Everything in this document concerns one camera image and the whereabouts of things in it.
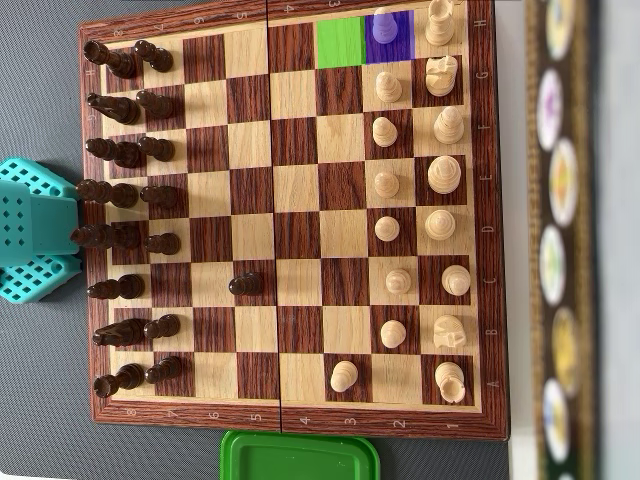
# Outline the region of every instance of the chessboard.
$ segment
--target chessboard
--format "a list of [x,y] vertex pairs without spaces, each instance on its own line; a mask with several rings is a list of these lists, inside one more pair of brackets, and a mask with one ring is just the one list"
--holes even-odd
[[[145,293],[133,300],[89,299],[89,337],[128,318],[172,313],[180,332],[129,347],[89,341],[90,383],[122,365],[151,367],[175,355],[178,378],[119,390],[107,399],[91,390],[95,421],[282,432],[406,437],[494,438],[509,435],[506,312],[498,144],[495,16],[492,0],[455,1],[455,32],[441,47],[427,42],[429,2],[387,2],[397,38],[376,43],[369,1],[230,0],[79,27],[83,141],[136,141],[143,135],[175,145],[170,162],[141,157],[123,169],[84,152],[85,178],[141,189],[170,185],[177,205],[131,209],[86,202],[84,222],[133,225],[141,235],[177,234],[176,255],[135,250],[86,251],[89,285],[127,273]],[[137,58],[131,79],[83,56],[87,40],[133,52],[145,39],[169,50],[174,64],[159,73]],[[450,94],[425,85],[429,58],[455,57]],[[391,72],[402,86],[394,103],[375,91]],[[142,89],[173,99],[174,114],[141,113],[119,124],[86,104],[89,93],[135,99]],[[445,145],[434,122],[447,106],[462,115],[464,136]],[[379,147],[373,121],[386,117],[396,142]],[[427,171],[449,155],[461,167],[459,187],[433,191]],[[374,178],[399,179],[392,198],[376,195]],[[447,210],[455,233],[434,241],[426,218]],[[400,225],[393,242],[374,226]],[[469,291],[449,294],[443,271],[461,265]],[[406,294],[385,288],[402,268]],[[258,272],[259,296],[233,296],[229,281]],[[454,315],[467,337],[461,347],[434,344],[434,323]],[[387,348],[390,319],[406,339]],[[358,377],[338,393],[333,368],[352,362]],[[443,362],[464,374],[465,395],[446,402],[435,381]]]

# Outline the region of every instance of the green plastic lid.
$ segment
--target green plastic lid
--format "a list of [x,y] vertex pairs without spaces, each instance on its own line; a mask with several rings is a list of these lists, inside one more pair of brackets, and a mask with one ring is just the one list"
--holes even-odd
[[379,480],[380,459],[357,437],[229,431],[220,480]]

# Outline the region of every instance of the chess piece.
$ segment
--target chess piece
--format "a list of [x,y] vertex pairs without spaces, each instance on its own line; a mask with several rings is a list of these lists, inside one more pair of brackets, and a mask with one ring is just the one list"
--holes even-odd
[[144,326],[144,336],[147,338],[172,337],[180,331],[180,319],[171,313],[161,316],[158,320],[151,320]]
[[78,196],[87,202],[107,203],[114,207],[131,208],[138,202],[138,191],[128,183],[96,182],[90,178],[82,180],[76,185]]
[[453,0],[432,0],[425,35],[431,45],[449,43],[455,31],[453,22]]
[[137,363],[128,363],[120,367],[114,375],[103,375],[93,381],[93,391],[100,398],[114,395],[120,388],[131,390],[144,381],[144,369]]
[[376,193],[382,198],[392,198],[400,190],[400,181],[391,172],[380,172],[373,180]]
[[138,40],[133,50],[158,72],[168,72],[173,66],[173,56],[167,50],[156,47],[146,40]]
[[400,224],[393,217],[382,217],[378,219],[375,226],[376,237],[383,242],[392,242],[400,233]]
[[402,96],[402,85],[391,73],[380,72],[376,77],[376,94],[383,102],[396,102]]
[[136,73],[136,63],[133,57],[124,52],[110,52],[106,45],[89,40],[82,48],[84,58],[96,65],[107,64],[109,71],[116,77],[131,78]]
[[398,138],[398,129],[386,117],[378,117],[373,122],[373,141],[380,147],[389,147]]
[[178,203],[178,189],[168,185],[144,187],[140,191],[143,202],[158,205],[160,208],[173,208]]
[[85,147],[94,157],[105,162],[113,161],[120,168],[136,168],[140,166],[140,151],[133,142],[114,142],[104,138],[90,138]]
[[462,115],[456,107],[445,107],[433,125],[433,134],[440,143],[452,145],[464,135]]
[[407,329],[397,320],[389,320],[380,329],[382,344],[387,348],[396,348],[407,338]]
[[262,275],[256,272],[238,275],[229,282],[229,291],[233,295],[260,295],[262,289]]
[[453,362],[444,362],[436,368],[436,385],[440,387],[440,396],[445,402],[459,403],[464,399],[464,374]]
[[180,237],[175,233],[152,235],[144,239],[144,248],[150,253],[175,255],[180,251]]
[[455,57],[447,55],[439,59],[427,60],[427,90],[435,97],[449,95],[456,83],[458,61]]
[[398,24],[386,7],[380,7],[373,12],[373,38],[383,45],[391,43],[398,35]]
[[446,240],[456,230],[456,219],[446,210],[436,210],[425,220],[424,229],[433,240]]
[[455,158],[448,155],[436,158],[427,170],[429,186],[434,192],[441,195],[447,195],[458,188],[460,178],[462,178],[460,164]]
[[403,295],[411,288],[411,275],[406,270],[396,268],[387,274],[385,285],[390,293]]
[[124,347],[135,345],[144,340],[143,324],[144,322],[138,318],[129,318],[121,322],[112,323],[93,332],[91,340],[98,346],[113,345],[114,347]]
[[172,355],[165,357],[144,373],[144,378],[149,383],[158,383],[171,378],[176,378],[182,373],[180,358]]
[[87,95],[87,105],[124,125],[136,123],[140,116],[140,108],[136,102],[127,97],[108,97],[90,93]]
[[118,280],[109,279],[98,282],[87,289],[87,295],[98,300],[115,300],[118,297],[131,300],[143,293],[144,280],[134,274],[123,275]]
[[136,101],[147,113],[157,118],[169,118],[173,113],[173,100],[150,90],[140,90]]
[[356,383],[356,380],[358,380],[358,369],[353,363],[343,360],[333,368],[331,388],[338,393],[342,393],[351,388]]
[[85,248],[111,247],[133,249],[140,245],[140,231],[132,225],[85,225],[71,233],[71,241]]
[[462,322],[453,315],[438,317],[433,325],[433,344],[440,347],[464,347],[467,343],[467,335],[464,332]]
[[142,137],[138,140],[138,148],[145,155],[151,155],[161,162],[168,162],[176,152],[173,143],[164,138]]
[[469,271],[460,265],[451,265],[442,272],[442,286],[451,295],[460,297],[471,287]]

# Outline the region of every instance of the purple highlighted square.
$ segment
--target purple highlighted square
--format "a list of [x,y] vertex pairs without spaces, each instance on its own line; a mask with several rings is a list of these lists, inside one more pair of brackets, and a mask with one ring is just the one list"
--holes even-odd
[[366,42],[366,62],[383,63],[399,62],[415,58],[415,41],[413,36],[413,10],[394,12],[392,15],[398,25],[396,38],[386,44],[378,43],[373,36],[373,17],[364,17],[364,38]]

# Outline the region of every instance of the gray table surface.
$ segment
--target gray table surface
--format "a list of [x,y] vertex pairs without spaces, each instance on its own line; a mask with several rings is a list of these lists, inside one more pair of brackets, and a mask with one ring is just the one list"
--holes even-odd
[[[0,158],[82,178],[80,21],[199,2],[0,0]],[[0,471],[74,479],[218,477],[221,430],[89,418],[86,281],[40,303],[0,300]],[[383,479],[505,479],[501,442],[371,439]]]

